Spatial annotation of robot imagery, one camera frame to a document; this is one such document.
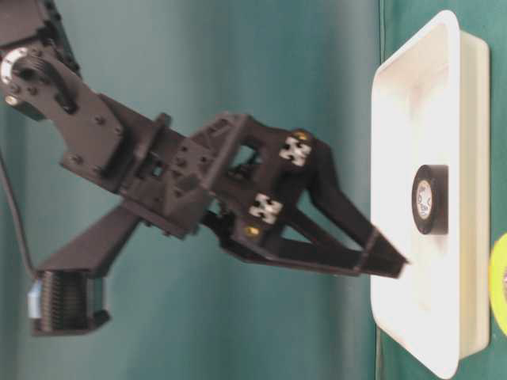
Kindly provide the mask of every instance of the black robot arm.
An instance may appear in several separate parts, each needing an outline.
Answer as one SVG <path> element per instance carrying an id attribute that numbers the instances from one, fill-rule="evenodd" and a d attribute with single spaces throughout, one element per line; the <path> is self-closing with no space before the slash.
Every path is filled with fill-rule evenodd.
<path id="1" fill-rule="evenodd" d="M 200 224 L 240 260 L 317 272 L 397 277 L 406 260 L 340 190 L 330 147 L 303 129 L 224 113 L 194 135 L 95 93 L 81 79 L 55 4 L 0 3 L 0 88 L 6 103 L 49 119 L 67 145 L 61 165 L 121 196 L 120 205 L 36 268 L 36 335 L 87 333 L 109 319 L 102 283 L 140 221 L 184 238 Z M 242 146 L 254 153 L 237 162 Z M 359 246 L 306 216 L 312 203 Z M 220 212 L 210 211 L 212 202 Z M 288 227 L 306 241 L 283 237 Z"/>

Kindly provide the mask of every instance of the bolt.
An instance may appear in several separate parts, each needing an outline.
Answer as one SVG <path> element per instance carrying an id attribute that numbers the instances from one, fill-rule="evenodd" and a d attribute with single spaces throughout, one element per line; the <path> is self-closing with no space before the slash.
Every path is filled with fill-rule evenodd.
<path id="1" fill-rule="evenodd" d="M 78 156 L 77 154 L 71 155 L 71 161 L 76 165 L 82 164 L 82 158 L 81 158 L 81 156 Z"/>
<path id="2" fill-rule="evenodd" d="M 102 125 L 105 122 L 105 119 L 102 116 L 96 115 L 93 117 L 93 122 L 97 125 Z"/>
<path id="3" fill-rule="evenodd" d="M 30 49 L 30 55 L 33 55 L 34 57 L 40 57 L 42 56 L 42 51 L 39 49 L 32 48 Z"/>
<path id="4" fill-rule="evenodd" d="M 19 100 L 16 97 L 13 97 L 12 95 L 7 95 L 6 103 L 11 107 L 16 107 L 17 105 L 19 105 Z"/>
<path id="5" fill-rule="evenodd" d="M 21 91 L 21 88 L 16 83 L 12 83 L 9 86 L 9 90 L 10 90 L 11 93 L 19 93 Z"/>
<path id="6" fill-rule="evenodd" d="M 302 131 L 294 132 L 294 136 L 303 141 L 308 140 L 308 135 Z"/>
<path id="7" fill-rule="evenodd" d="M 260 233 L 261 233 L 261 231 L 257 227 L 254 227 L 254 226 L 245 227 L 245 234 L 249 238 L 255 238 L 255 237 L 259 236 Z"/>

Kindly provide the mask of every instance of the black cable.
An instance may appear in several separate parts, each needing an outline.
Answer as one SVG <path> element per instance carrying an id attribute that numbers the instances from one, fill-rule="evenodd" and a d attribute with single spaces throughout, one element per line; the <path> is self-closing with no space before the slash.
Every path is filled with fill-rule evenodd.
<path id="1" fill-rule="evenodd" d="M 13 217 L 14 229 L 16 230 L 16 239 L 23 258 L 23 264 L 30 276 L 35 279 L 36 272 L 33 269 L 32 258 L 30 257 L 29 247 L 26 243 L 25 228 L 19 213 L 16 198 L 14 198 L 13 187 L 10 184 L 9 174 L 7 173 L 6 164 L 3 161 L 2 151 L 0 150 L 0 181 L 2 182 L 3 191 L 6 194 L 7 203 L 9 204 L 10 214 Z"/>

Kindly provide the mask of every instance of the green backdrop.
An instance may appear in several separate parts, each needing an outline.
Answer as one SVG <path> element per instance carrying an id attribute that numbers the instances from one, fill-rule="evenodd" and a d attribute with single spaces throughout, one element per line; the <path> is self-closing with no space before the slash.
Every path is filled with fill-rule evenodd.
<path id="1" fill-rule="evenodd" d="M 507 109 L 505 108 L 505 78 L 507 78 L 507 45 L 505 44 L 505 0 L 381 0 L 383 25 L 383 56 L 396 51 L 417 30 L 440 10 L 456 13 L 462 30 L 484 39 L 491 53 L 491 244 L 507 230 Z M 507 339 L 491 317 L 491 343 L 485 350 L 464 359 L 454 379 L 507 378 Z M 431 379 L 437 378 L 412 355 L 382 334 L 378 378 Z"/>
<path id="2" fill-rule="evenodd" d="M 59 0 L 84 79 L 188 134 L 223 110 L 303 127 L 335 148 L 342 186 L 369 210 L 369 94 L 376 0 Z M 35 261 L 116 199 L 58 167 L 50 123 L 0 106 L 2 148 Z M 368 278 L 242 264 L 202 229 L 140 227 L 113 267 L 113 320 L 82 337 L 32 338 L 27 276 L 2 202 L 0 377 L 370 379 Z"/>

